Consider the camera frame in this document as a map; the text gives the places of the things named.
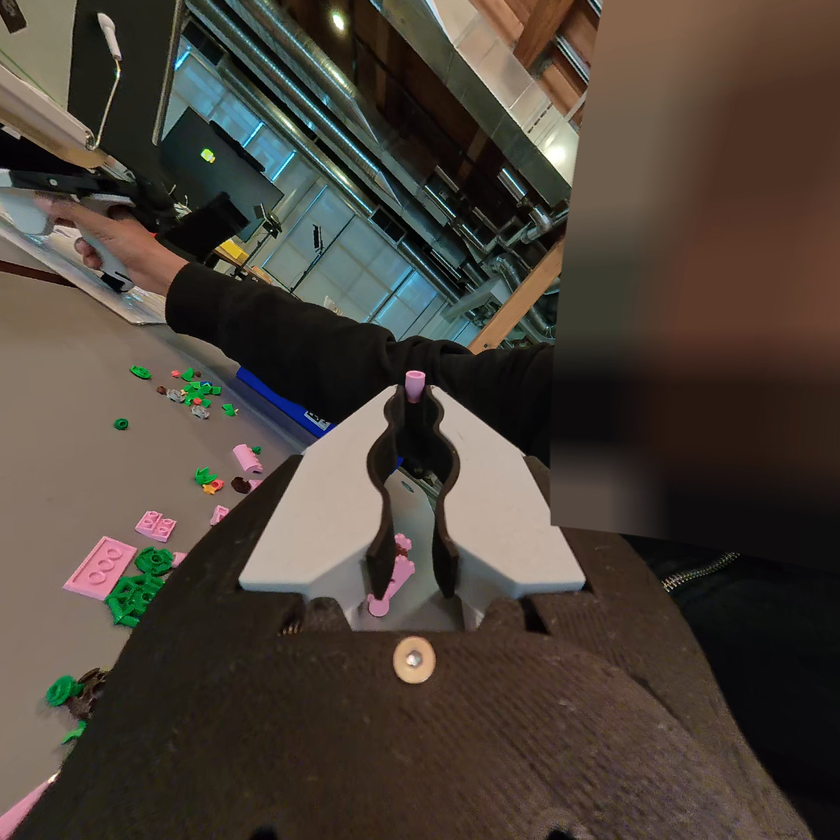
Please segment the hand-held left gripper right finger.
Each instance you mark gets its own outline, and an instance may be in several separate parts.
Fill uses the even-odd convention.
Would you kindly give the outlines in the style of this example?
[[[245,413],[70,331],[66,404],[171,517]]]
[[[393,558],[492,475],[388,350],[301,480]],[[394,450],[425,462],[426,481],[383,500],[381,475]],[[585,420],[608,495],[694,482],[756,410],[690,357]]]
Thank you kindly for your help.
[[[448,536],[458,552],[455,593],[473,631],[498,598],[577,592],[585,575],[524,454],[442,388],[439,431],[454,447],[458,477],[443,498]]]

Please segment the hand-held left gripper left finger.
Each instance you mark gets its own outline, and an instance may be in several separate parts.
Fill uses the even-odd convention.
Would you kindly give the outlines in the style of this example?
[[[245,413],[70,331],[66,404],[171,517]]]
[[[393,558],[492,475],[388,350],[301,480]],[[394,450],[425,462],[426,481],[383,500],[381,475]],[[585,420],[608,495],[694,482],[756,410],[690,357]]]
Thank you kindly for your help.
[[[397,468],[403,388],[389,386],[300,457],[240,573],[247,592],[336,601],[353,630],[381,597],[396,557],[385,482]]]

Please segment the person's right forearm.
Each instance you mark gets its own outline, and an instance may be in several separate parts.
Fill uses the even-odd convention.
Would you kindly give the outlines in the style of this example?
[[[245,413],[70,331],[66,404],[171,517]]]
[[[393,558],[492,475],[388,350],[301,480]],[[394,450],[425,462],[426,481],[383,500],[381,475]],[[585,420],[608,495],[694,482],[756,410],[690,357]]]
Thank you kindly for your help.
[[[550,465],[553,346],[471,353],[448,340],[396,340],[284,290],[187,265],[166,296],[177,333],[210,343],[273,392],[340,424],[408,371],[426,375],[522,453]]]

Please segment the person's right hand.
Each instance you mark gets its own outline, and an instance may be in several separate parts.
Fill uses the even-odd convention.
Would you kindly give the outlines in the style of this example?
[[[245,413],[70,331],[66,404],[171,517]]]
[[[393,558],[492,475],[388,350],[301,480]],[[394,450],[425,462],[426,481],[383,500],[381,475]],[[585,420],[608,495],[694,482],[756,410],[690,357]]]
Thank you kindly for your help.
[[[101,215],[79,203],[55,197],[37,195],[34,201],[59,226],[85,232],[74,248],[92,270],[102,269],[94,239],[123,263],[136,286],[158,295],[167,295],[174,278],[188,264],[160,244],[126,206],[111,206],[107,215]]]

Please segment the white projector screen bar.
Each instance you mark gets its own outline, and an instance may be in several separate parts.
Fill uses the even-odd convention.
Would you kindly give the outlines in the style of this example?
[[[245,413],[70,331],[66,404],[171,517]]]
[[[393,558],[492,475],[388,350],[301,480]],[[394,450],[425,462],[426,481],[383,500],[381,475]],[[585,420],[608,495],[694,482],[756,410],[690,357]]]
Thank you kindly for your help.
[[[97,15],[98,25],[114,60],[114,79],[97,133],[64,110],[44,92],[11,70],[1,67],[1,116],[5,127],[32,141],[63,161],[87,169],[104,165],[101,148],[104,129],[122,75],[122,52],[110,16]]]

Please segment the pink and brown brick assembly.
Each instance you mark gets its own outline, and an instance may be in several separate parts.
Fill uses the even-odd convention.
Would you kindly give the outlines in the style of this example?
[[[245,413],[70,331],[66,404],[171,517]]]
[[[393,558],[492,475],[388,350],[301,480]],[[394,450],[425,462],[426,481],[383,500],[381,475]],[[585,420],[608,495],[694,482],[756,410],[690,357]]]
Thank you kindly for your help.
[[[382,618],[389,612],[393,596],[415,572],[414,562],[408,558],[408,553],[412,548],[411,540],[400,532],[395,535],[394,540],[395,562],[392,578],[385,590],[385,594],[381,599],[376,599],[373,594],[367,596],[368,612],[376,618]]]

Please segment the white printed instruction sheet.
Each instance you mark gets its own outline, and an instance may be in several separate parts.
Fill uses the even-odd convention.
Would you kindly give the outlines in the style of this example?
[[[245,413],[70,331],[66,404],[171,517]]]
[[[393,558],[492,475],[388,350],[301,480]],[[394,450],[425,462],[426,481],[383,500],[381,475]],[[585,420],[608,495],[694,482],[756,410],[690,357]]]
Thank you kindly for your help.
[[[126,293],[111,290],[101,279],[101,273],[85,267],[75,249],[80,233],[71,227],[57,226],[48,236],[20,233],[6,216],[1,219],[2,253],[4,264],[24,267],[50,275],[84,291],[103,306],[120,315],[127,322],[138,325],[163,324],[165,300],[139,288]]]

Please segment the blue plastic bin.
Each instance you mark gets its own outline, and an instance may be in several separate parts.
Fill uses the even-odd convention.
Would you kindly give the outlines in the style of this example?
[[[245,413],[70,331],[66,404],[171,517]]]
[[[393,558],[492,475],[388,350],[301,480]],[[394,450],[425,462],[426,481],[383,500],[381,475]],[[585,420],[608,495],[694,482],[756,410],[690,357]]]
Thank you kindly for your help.
[[[297,436],[304,439],[320,439],[335,428],[333,423],[275,393],[244,367],[239,367],[235,379],[241,392],[248,393],[250,398],[257,400],[266,408],[270,417]]]

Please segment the black monitor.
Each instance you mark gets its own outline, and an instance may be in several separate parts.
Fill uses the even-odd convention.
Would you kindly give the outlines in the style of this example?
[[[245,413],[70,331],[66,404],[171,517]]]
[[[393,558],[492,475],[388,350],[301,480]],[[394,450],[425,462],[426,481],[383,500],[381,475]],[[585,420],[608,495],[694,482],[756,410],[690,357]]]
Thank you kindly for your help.
[[[249,239],[261,223],[257,206],[274,208],[284,193],[266,177],[265,167],[216,121],[186,108],[161,143],[164,168],[175,178],[175,194],[195,211],[226,193],[246,224],[236,235]]]

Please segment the black office chair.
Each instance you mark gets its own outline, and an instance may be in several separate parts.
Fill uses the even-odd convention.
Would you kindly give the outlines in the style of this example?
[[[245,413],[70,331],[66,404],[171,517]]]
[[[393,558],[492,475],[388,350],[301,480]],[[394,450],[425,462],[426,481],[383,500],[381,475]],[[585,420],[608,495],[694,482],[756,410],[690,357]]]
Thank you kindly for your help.
[[[181,218],[159,237],[161,242],[199,264],[204,264],[215,249],[238,235],[250,219],[226,192],[219,192],[208,203]]]

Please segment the black light stand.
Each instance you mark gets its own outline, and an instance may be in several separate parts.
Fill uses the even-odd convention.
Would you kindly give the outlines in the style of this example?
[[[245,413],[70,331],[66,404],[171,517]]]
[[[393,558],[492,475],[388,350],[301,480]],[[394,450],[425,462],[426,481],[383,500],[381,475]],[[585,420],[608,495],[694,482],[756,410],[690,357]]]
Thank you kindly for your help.
[[[260,221],[259,227],[265,231],[265,234],[261,237],[256,247],[250,254],[249,260],[252,267],[256,265],[259,251],[263,248],[268,239],[277,239],[282,232],[280,221],[269,209],[266,208],[265,204],[260,203],[259,205],[256,205],[255,214],[257,215],[257,219]]]
[[[311,232],[313,256],[306,269],[302,271],[300,277],[296,279],[290,286],[289,291],[292,295],[297,291],[301,283],[308,277],[313,267],[315,267],[315,265],[319,262],[320,258],[322,257],[322,254],[324,253],[322,227],[318,224],[312,224]]]

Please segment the scatter of pink toy bricks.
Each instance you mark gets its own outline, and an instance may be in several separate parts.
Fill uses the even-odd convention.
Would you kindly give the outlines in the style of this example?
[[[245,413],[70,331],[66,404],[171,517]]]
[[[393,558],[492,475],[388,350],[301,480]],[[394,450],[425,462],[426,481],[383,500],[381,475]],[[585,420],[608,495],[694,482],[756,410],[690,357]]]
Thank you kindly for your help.
[[[246,444],[233,449],[242,470],[256,475],[264,469],[259,462],[260,453],[261,447],[250,448]],[[225,486],[224,480],[211,474],[207,468],[198,469],[194,480],[199,487],[217,480],[217,492]],[[261,483],[261,479],[249,480],[253,489]],[[176,524],[176,519],[164,516],[161,511],[149,510],[139,519],[134,530],[147,540],[163,545],[172,538]],[[110,610],[114,626],[134,628],[161,590],[165,576],[185,558],[186,552],[158,548],[157,544],[137,549],[104,535],[63,584],[62,589],[105,604]],[[131,565],[139,574],[125,574]],[[94,668],[78,679],[74,679],[73,675],[62,675],[47,689],[46,705],[49,708],[65,708],[77,722],[62,739],[62,745],[77,742],[89,728],[92,711],[103,694],[108,675],[109,672],[104,668]],[[53,773],[2,814],[2,838],[12,837],[19,824],[57,778],[58,773]]]

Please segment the wooden support beam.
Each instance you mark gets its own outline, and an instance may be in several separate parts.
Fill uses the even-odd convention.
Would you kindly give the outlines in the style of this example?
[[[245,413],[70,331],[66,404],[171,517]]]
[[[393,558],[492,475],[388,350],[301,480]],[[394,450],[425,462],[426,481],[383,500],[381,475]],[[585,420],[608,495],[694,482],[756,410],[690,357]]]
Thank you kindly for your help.
[[[508,254],[487,262],[488,270],[504,279],[510,295],[469,344],[469,351],[479,354],[496,349],[516,327],[521,327],[534,343],[554,342],[555,326],[544,321],[535,306],[561,274],[564,247],[563,236],[526,276]]]

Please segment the silver ventilation duct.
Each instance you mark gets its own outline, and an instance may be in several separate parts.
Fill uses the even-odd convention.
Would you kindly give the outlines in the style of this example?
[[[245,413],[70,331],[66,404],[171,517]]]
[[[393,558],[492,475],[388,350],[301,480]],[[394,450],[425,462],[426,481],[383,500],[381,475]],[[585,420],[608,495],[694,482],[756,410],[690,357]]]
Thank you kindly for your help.
[[[560,267],[573,140],[526,80],[519,118],[436,19],[434,2],[187,2],[210,61],[358,215],[451,301]]]

